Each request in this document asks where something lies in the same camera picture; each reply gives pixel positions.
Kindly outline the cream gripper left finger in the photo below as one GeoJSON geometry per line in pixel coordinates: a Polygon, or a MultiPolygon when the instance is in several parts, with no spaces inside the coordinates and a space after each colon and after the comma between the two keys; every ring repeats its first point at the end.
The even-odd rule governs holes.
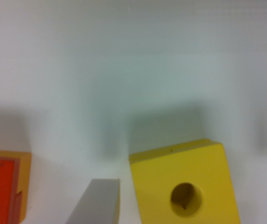
{"type": "Polygon", "coordinates": [[[119,224],[120,182],[93,179],[65,224],[119,224]]]}

